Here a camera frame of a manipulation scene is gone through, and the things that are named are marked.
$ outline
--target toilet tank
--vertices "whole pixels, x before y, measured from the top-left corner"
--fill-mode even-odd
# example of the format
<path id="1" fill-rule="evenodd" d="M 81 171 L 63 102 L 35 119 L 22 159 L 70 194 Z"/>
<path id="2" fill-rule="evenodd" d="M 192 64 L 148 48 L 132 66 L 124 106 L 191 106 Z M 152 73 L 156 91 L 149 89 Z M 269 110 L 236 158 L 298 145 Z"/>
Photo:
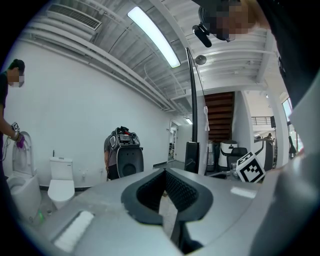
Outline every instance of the toilet tank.
<path id="1" fill-rule="evenodd" d="M 73 180 L 72 159 L 64 157 L 50 157 L 52 180 Z"/>

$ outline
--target staircase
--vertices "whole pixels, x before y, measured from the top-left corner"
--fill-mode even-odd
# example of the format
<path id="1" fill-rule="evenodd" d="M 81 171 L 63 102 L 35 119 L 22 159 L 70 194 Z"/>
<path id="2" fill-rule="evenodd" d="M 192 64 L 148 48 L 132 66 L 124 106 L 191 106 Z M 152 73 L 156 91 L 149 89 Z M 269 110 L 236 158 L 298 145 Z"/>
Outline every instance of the staircase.
<path id="1" fill-rule="evenodd" d="M 209 94 L 204 98 L 208 107 L 209 140 L 220 143 L 231 139 L 235 93 Z"/>

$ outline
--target white ceiling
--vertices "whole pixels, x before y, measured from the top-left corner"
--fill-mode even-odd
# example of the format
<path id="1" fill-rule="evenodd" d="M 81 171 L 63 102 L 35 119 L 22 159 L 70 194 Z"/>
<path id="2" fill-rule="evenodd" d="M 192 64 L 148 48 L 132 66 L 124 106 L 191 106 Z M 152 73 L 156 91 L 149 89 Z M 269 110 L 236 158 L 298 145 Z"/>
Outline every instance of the white ceiling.
<path id="1" fill-rule="evenodd" d="M 206 48 L 192 31 L 192 26 L 200 21 L 199 7 L 191 0 L 54 2 L 101 21 L 101 31 L 97 37 L 82 43 L 68 34 L 56 32 L 50 26 L 30 24 L 22 34 L 23 40 L 54 47 L 76 56 L 82 62 L 90 62 L 93 67 L 141 92 L 164 111 L 171 111 L 176 115 L 190 113 L 190 98 L 183 99 L 183 95 L 190 94 L 191 88 L 185 47 L 191 49 L 194 58 L 197 55 L 207 57 L 206 64 L 198 66 L 205 90 L 223 84 L 260 85 L 267 76 L 281 79 L 274 53 L 275 41 L 269 31 L 256 29 L 231 42 L 220 41 L 211 35 L 212 47 Z M 144 10 L 159 27 L 170 42 L 181 66 L 170 68 L 153 42 L 127 16 L 135 6 Z M 46 19 L 47 8 L 38 17 Z M 180 102 L 172 100 L 177 97 Z"/>

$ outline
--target cable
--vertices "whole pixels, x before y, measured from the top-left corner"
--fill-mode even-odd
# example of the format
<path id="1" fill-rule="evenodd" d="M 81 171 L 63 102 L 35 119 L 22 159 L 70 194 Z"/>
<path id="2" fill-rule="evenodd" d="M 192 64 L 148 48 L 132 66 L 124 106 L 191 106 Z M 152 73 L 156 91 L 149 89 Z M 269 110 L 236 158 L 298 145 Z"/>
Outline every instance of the cable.
<path id="1" fill-rule="evenodd" d="M 9 137 L 6 137 L 6 140 L 5 140 L 5 143 L 4 143 L 4 146 L 3 146 L 3 158 L 1 159 L 1 161 L 3 162 L 5 159 L 6 159 L 6 156 L 7 156 L 7 150 L 8 150 L 8 147 L 11 143 L 11 140 L 9 139 Z"/>

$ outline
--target toilet seat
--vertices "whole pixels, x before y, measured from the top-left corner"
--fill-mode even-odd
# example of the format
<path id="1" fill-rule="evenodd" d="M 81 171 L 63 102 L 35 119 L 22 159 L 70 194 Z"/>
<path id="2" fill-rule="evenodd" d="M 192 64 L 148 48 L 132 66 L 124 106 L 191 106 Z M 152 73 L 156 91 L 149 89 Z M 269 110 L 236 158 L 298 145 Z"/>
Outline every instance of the toilet seat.
<path id="1" fill-rule="evenodd" d="M 48 196 L 56 202 L 64 202 L 75 195 L 75 183 L 73 180 L 52 179 L 50 181 Z"/>
<path id="2" fill-rule="evenodd" d="M 24 136 L 24 143 L 22 148 L 18 148 L 16 142 L 13 144 L 12 170 L 15 175 L 30 179 L 35 175 L 31 138 L 25 131 L 20 133 Z"/>

